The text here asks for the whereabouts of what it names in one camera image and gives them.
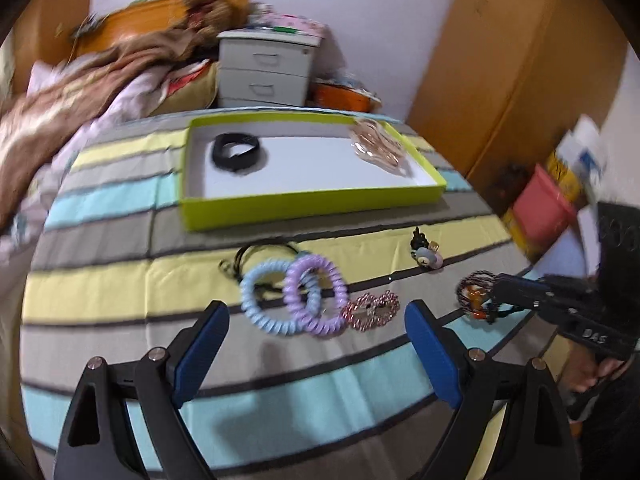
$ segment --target blue gripper pad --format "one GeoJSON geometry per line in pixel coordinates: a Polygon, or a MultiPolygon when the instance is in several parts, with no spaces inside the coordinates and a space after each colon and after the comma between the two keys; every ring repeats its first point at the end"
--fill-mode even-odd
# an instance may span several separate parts
{"type": "Polygon", "coordinates": [[[456,410],[462,402],[458,368],[413,301],[404,310],[404,326],[436,396],[456,410]]]}
{"type": "Polygon", "coordinates": [[[219,307],[202,327],[175,369],[172,401],[176,408],[196,396],[228,330],[229,309],[226,306],[219,307]]]}

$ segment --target bed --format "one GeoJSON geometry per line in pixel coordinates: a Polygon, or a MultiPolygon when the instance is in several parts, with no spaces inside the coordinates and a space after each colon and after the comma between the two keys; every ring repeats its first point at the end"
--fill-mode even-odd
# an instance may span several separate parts
{"type": "MultiPolygon", "coordinates": [[[[95,355],[137,360],[167,345],[213,299],[229,306],[230,329],[182,416],[217,478],[411,478],[451,411],[433,395],[402,311],[363,333],[268,335],[242,314],[239,287],[219,262],[245,243],[291,241],[333,260],[352,298],[386,289],[402,307],[422,298],[467,347],[519,364],[548,350],[554,327],[527,311],[492,326],[471,320],[454,289],[477,269],[530,278],[536,270],[468,183],[397,121],[447,180],[439,202],[187,233],[175,187],[165,181],[180,171],[188,122],[210,113],[158,116],[102,134],[78,155],[52,206],[26,283],[20,335],[24,410],[46,478],[86,362],[95,355]],[[440,243],[440,270],[426,272],[412,260],[416,226],[440,243]]],[[[282,305],[273,298],[264,306],[281,317],[282,305]]],[[[145,465],[161,476],[140,407],[129,411],[145,465]]]]}

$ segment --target bird figurine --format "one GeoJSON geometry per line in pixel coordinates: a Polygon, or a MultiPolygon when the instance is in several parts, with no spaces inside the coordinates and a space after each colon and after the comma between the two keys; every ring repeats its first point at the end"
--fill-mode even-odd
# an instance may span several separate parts
{"type": "Polygon", "coordinates": [[[444,261],[438,250],[440,245],[434,241],[428,241],[427,237],[415,228],[414,237],[411,240],[411,257],[426,269],[439,269],[444,261]]]}

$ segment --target stuffed toy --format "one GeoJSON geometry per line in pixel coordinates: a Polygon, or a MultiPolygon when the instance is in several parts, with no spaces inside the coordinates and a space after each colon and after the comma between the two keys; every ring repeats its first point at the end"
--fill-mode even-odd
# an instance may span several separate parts
{"type": "Polygon", "coordinates": [[[439,269],[444,261],[438,252],[440,245],[433,240],[430,242],[427,237],[415,228],[414,237],[411,240],[411,257],[425,269],[439,269]]]}
{"type": "Polygon", "coordinates": [[[231,27],[232,7],[224,0],[181,0],[187,8],[185,18],[174,28],[196,32],[194,42],[199,46],[218,44],[218,34],[231,27]]]}

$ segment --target pink beaded hair clip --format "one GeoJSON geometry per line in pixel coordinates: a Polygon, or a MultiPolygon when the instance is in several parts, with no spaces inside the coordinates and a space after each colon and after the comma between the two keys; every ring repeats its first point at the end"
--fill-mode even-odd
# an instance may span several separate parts
{"type": "Polygon", "coordinates": [[[341,316],[351,328],[364,332],[375,326],[385,326],[399,310],[398,297],[385,290],[379,297],[367,293],[350,301],[341,316]]]}

